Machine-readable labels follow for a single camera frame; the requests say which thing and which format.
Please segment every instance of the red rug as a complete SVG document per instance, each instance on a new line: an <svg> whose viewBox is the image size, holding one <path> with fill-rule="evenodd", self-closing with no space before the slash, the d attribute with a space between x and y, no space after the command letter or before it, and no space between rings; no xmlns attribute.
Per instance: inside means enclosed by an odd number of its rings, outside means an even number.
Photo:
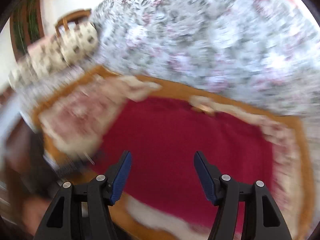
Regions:
<svg viewBox="0 0 320 240"><path fill-rule="evenodd" d="M195 112L186 101L130 101L104 136L101 149L105 155L95 160L94 171L103 174L130 150L125 192L191 224L211 228L217 210L205 198L193 166L196 151L223 174L250 184L262 180L271 190L272 144L260 129L226 113Z"/></svg>

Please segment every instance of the floral tablecloth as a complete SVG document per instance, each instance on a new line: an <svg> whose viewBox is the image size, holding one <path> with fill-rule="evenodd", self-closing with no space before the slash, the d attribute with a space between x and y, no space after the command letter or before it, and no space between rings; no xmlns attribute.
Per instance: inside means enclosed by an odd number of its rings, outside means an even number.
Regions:
<svg viewBox="0 0 320 240"><path fill-rule="evenodd" d="M300 115L320 196L320 34L294 4L104 0L91 21L100 36L93 63ZM319 217L320 198L314 226Z"/></svg>

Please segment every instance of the metal pin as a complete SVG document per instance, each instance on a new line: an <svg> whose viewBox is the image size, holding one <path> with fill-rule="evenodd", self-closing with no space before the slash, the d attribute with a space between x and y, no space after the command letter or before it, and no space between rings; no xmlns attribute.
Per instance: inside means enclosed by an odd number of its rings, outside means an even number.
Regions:
<svg viewBox="0 0 320 240"><path fill-rule="evenodd" d="M67 181L67 182L63 183L62 186L63 186L64 188L68 188L68 187L71 186L71 183L70 183L69 181Z"/></svg>
<svg viewBox="0 0 320 240"><path fill-rule="evenodd" d="M264 183L261 180L257 180L256 184L257 184L258 187L263 187L264 186Z"/></svg>
<svg viewBox="0 0 320 240"><path fill-rule="evenodd" d="M98 175L96 177L97 181L103 181L105 178L106 178L106 176L104 176L104 175Z"/></svg>
<svg viewBox="0 0 320 240"><path fill-rule="evenodd" d="M223 180L225 180L225 181L231 180L231 177L230 177L229 175L227 175L227 174L222 175L221 178L222 178Z"/></svg>

